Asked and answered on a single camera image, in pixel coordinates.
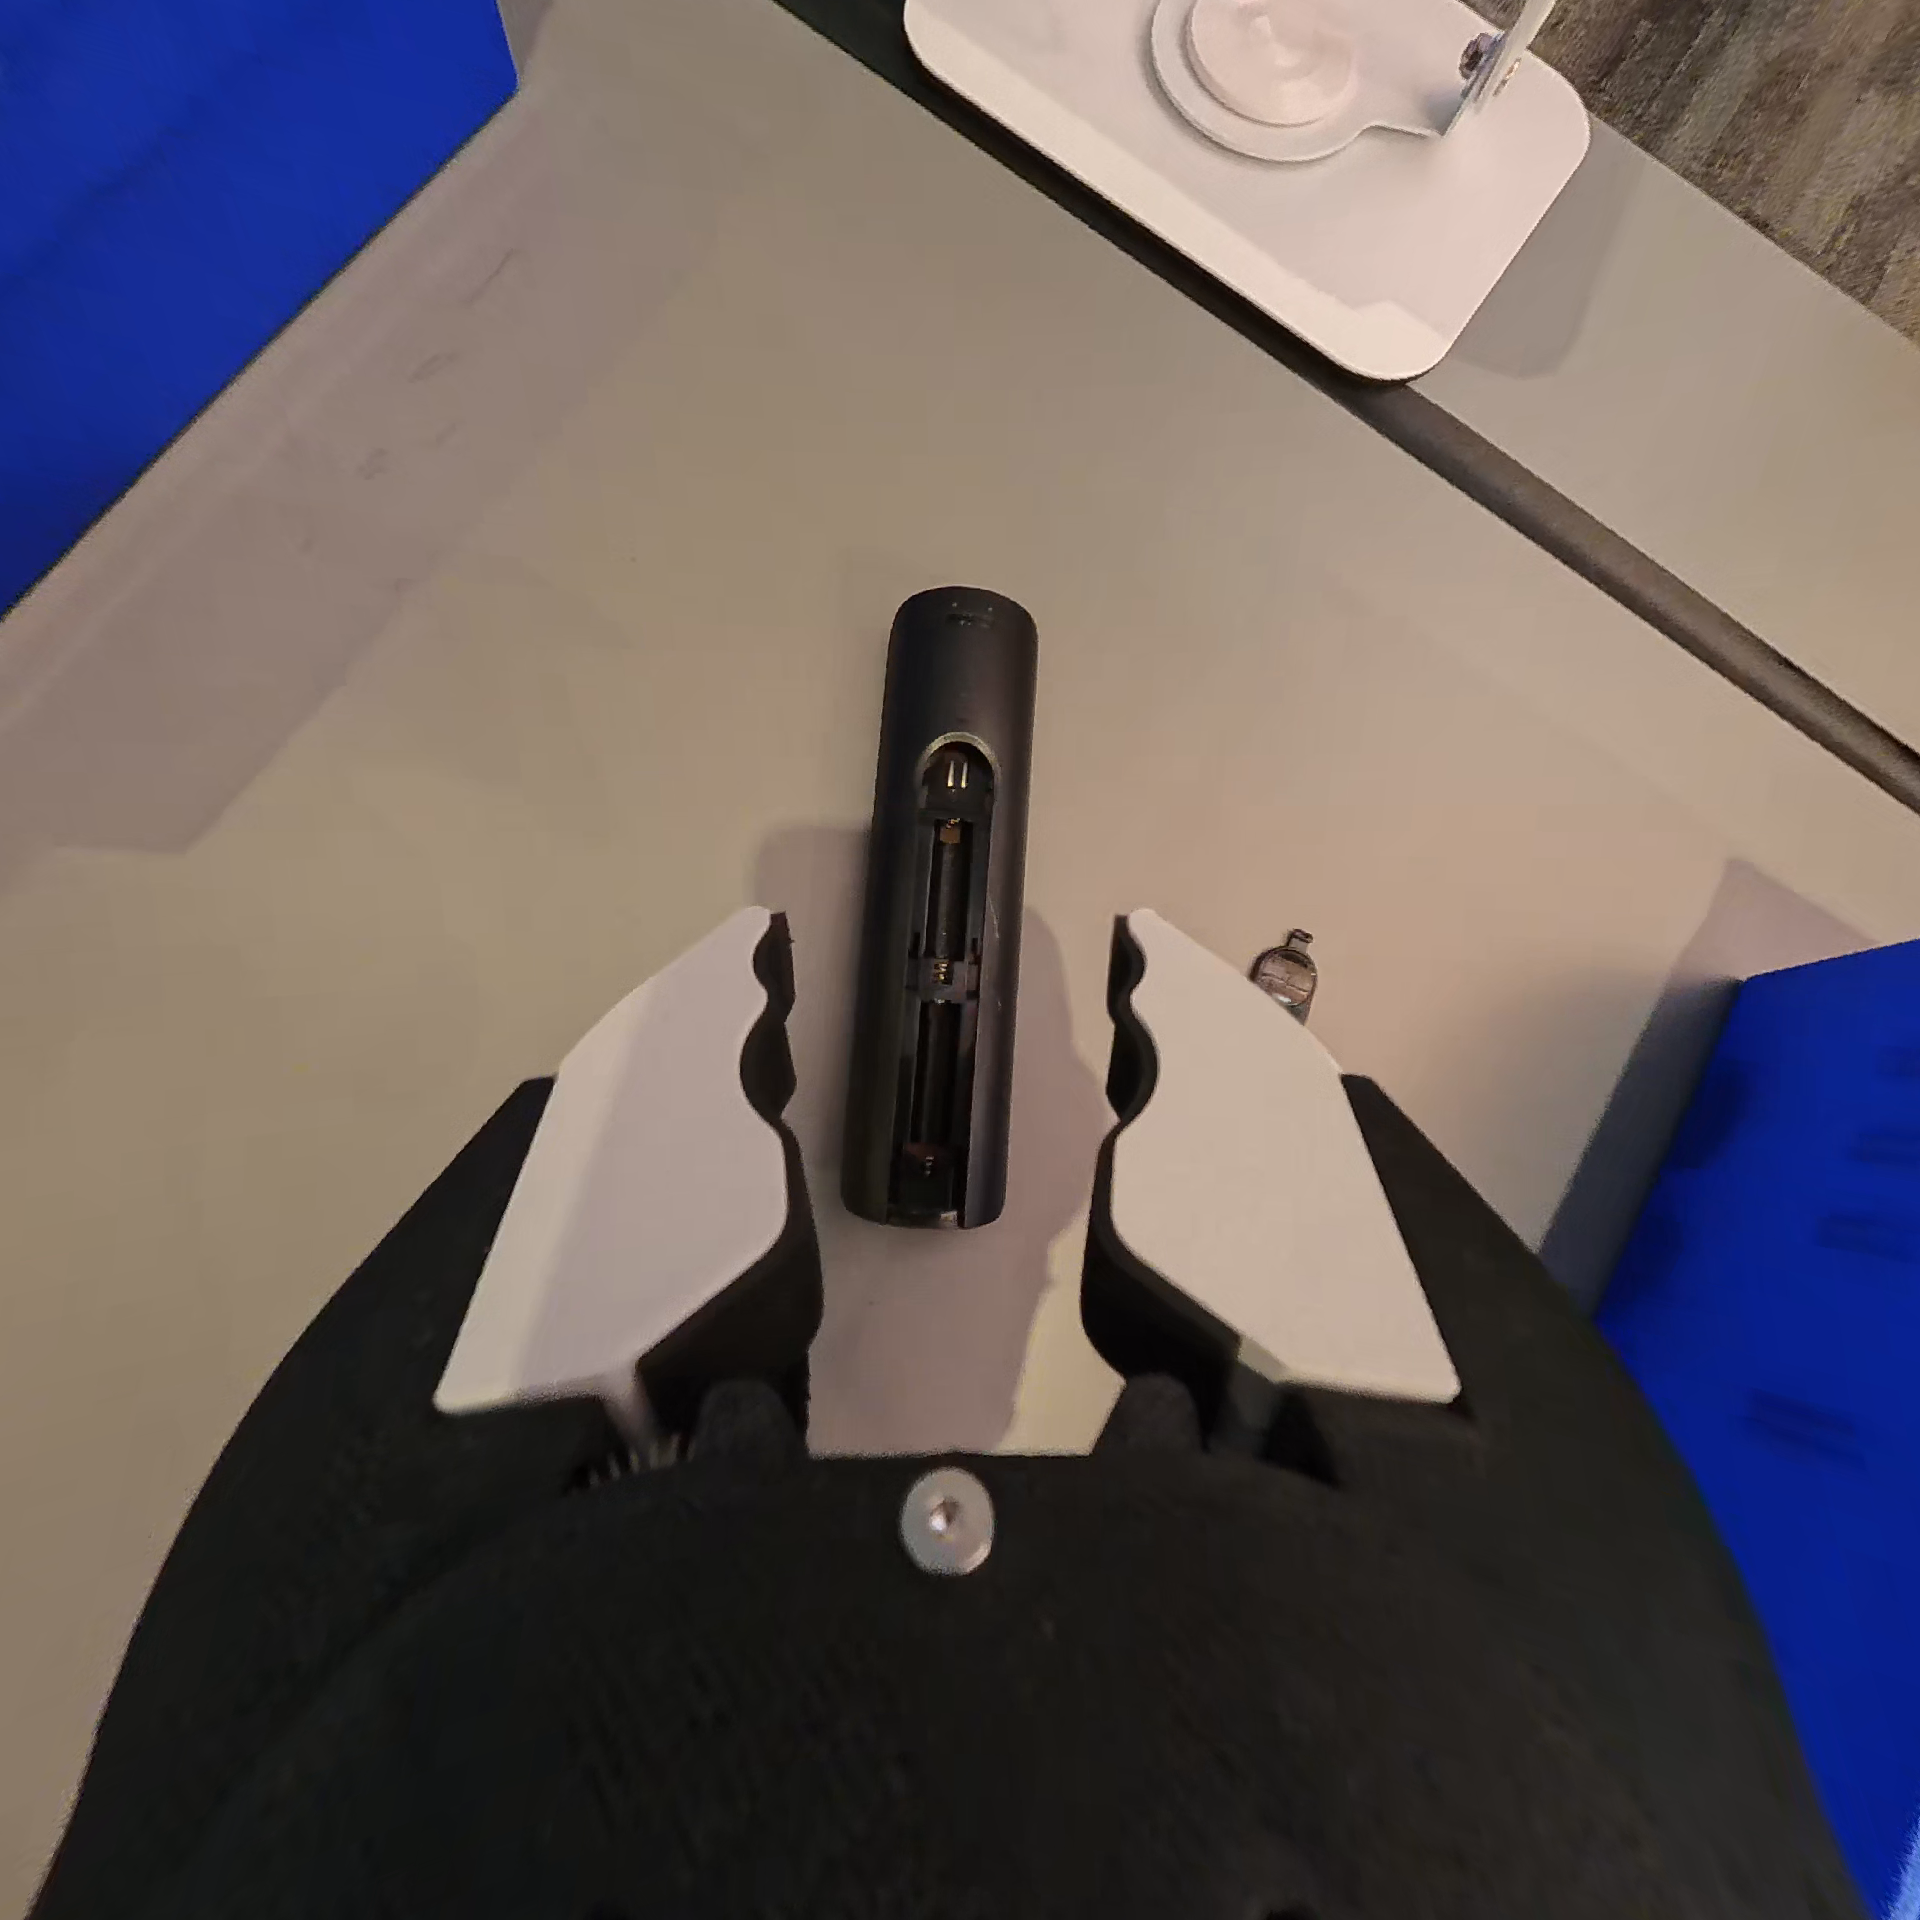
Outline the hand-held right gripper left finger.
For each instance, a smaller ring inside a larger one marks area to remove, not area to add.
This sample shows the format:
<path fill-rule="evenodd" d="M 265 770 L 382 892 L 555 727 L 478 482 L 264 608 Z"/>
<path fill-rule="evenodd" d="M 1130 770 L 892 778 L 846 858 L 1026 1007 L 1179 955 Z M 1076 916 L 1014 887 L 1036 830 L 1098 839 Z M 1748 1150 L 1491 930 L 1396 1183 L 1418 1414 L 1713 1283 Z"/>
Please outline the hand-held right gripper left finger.
<path fill-rule="evenodd" d="M 468 1418 L 599 1402 L 694 1420 L 708 1388 L 808 1402 L 826 1274 L 785 1110 L 787 916 L 747 906 L 562 1058 L 434 1391 Z"/>

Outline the black remote control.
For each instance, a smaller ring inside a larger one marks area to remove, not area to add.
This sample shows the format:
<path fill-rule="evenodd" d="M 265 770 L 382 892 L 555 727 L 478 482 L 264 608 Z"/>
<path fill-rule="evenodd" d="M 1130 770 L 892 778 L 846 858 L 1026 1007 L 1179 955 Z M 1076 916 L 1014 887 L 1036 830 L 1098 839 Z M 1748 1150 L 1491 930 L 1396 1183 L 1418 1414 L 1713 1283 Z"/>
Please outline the black remote control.
<path fill-rule="evenodd" d="M 1009 1183 L 1041 634 L 948 584 L 907 597 L 887 645 L 841 1194 L 876 1226 L 967 1232 Z"/>

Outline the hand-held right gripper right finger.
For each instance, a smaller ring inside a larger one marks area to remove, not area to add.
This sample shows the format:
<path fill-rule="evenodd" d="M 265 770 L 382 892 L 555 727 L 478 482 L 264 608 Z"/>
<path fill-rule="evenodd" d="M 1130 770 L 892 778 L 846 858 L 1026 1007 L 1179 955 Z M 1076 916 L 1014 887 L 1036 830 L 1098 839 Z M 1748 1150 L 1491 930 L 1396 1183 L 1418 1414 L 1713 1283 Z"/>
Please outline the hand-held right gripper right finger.
<path fill-rule="evenodd" d="M 1084 1328 L 1120 1375 L 1449 1406 L 1460 1380 L 1334 1054 L 1159 912 L 1111 935 Z"/>

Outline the blue plastic bin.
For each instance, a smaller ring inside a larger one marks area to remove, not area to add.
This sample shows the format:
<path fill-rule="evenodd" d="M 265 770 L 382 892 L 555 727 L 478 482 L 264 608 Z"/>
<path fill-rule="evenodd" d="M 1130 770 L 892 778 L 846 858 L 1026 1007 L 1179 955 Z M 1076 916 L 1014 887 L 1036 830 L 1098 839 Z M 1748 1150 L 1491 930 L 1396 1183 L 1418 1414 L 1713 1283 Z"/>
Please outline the blue plastic bin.
<path fill-rule="evenodd" d="M 1739 1565 L 1865 1907 L 1916 1915 L 1919 942 L 1736 990 L 1598 1324 Z"/>
<path fill-rule="evenodd" d="M 495 2 L 2 4 L 2 605 L 514 95 Z"/>

